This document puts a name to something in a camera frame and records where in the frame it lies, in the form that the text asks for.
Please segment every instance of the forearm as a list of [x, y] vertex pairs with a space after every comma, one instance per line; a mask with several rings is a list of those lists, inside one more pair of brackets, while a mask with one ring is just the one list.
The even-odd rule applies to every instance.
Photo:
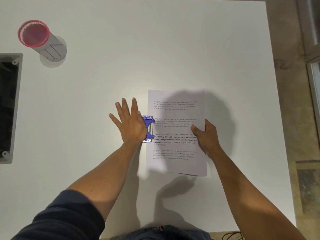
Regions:
[[138, 146], [137, 143], [123, 143], [118, 150], [67, 189], [85, 195], [106, 220], [122, 190]]
[[247, 240], [305, 239], [222, 149], [211, 153], [233, 217]]

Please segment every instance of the stack of paper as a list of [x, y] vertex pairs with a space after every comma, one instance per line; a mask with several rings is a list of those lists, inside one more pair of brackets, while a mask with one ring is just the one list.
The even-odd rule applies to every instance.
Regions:
[[155, 138], [147, 143], [146, 169], [206, 176], [206, 155], [190, 129], [205, 129], [205, 91], [148, 90], [148, 115]]

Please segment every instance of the white table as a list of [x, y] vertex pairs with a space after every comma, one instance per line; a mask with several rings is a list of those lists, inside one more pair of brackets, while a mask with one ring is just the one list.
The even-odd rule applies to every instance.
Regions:
[[[148, 89], [206, 88], [206, 117], [222, 147], [295, 224], [265, 3], [1, 0], [0, 18], [0, 52], [24, 54], [13, 162], [0, 165], [1, 239], [121, 145], [108, 113], [133, 96], [146, 113]], [[18, 27], [31, 19], [66, 41], [64, 64], [47, 68], [20, 44]], [[136, 176], [137, 165], [104, 237], [151, 222], [237, 229], [214, 165], [211, 178], [151, 173], [147, 180]]]

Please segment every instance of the pink rim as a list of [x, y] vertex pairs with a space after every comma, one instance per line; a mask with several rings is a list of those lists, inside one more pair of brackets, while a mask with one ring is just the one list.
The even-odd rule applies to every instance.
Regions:
[[[27, 44], [26, 44], [25, 42], [23, 42], [23, 41], [21, 40], [21, 38], [20, 38], [20, 34], [21, 34], [22, 28], [25, 27], [27, 24], [32, 23], [32, 22], [39, 22], [39, 23], [43, 24], [43, 25], [45, 26], [45, 28], [47, 29], [47, 31], [48, 31], [48, 34], [47, 34], [46, 38], [45, 38], [40, 44], [37, 44], [37, 45], [27, 45]], [[26, 22], [23, 23], [23, 24], [19, 27], [19, 29], [18, 29], [18, 39], [19, 39], [19, 41], [21, 42], [21, 44], [25, 45], [26, 47], [30, 47], [30, 48], [36, 48], [36, 47], [40, 47], [40, 46], [44, 45], [44, 44], [48, 41], [49, 36], [50, 36], [50, 31], [49, 31], [48, 26], [47, 26], [44, 22], [41, 22], [41, 21], [39, 21], [39, 20], [29, 20], [29, 21], [26, 21]]]

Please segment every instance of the hand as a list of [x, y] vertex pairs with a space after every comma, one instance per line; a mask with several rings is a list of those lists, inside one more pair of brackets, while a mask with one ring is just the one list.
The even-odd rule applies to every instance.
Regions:
[[131, 115], [127, 101], [124, 98], [122, 99], [122, 107], [118, 102], [115, 103], [115, 106], [121, 122], [111, 113], [109, 117], [118, 127], [123, 142], [139, 145], [147, 136], [147, 127], [140, 111], [138, 111], [137, 100], [135, 98], [132, 99]]
[[219, 140], [217, 128], [208, 120], [205, 120], [205, 131], [191, 125], [191, 131], [197, 137], [200, 148], [212, 159], [216, 152], [223, 152]]

